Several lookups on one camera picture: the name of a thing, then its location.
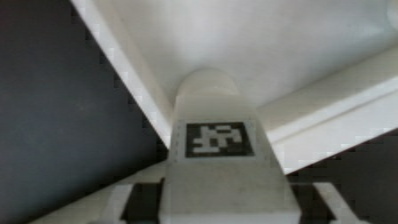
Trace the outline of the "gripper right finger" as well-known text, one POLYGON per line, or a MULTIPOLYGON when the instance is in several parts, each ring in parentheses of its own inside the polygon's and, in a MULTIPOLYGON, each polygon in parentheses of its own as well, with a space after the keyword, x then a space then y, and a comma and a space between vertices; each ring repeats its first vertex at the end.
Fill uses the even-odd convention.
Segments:
POLYGON ((360 218, 331 182, 294 183, 303 209, 299 224, 372 224, 360 218))

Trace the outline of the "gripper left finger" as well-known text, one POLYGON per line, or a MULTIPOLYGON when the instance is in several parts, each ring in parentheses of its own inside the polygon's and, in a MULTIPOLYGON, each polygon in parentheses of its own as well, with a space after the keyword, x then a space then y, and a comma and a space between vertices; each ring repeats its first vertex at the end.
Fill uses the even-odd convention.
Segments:
POLYGON ((164 181, 118 185, 113 189, 100 224, 161 224, 164 181))

